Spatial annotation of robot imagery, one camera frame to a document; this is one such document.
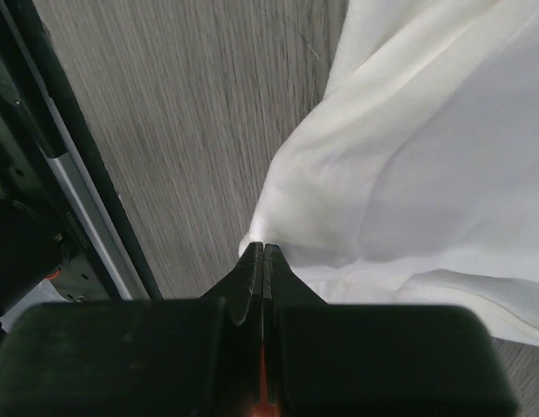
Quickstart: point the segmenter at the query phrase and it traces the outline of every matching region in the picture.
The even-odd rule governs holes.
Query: gray wooden surface
[[[201,294],[322,97],[346,2],[35,3],[163,294]],[[496,346],[522,415],[539,416],[539,348]]]

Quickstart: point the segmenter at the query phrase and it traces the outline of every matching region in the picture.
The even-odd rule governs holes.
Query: wrinkled fabric
[[[256,241],[327,301],[463,305],[539,346],[539,0],[351,1]]]

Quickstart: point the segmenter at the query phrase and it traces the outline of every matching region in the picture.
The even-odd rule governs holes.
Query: wood grain surface
[[[35,3],[160,289],[201,294],[323,96],[346,1]],[[521,415],[539,416],[539,348],[496,347]]]

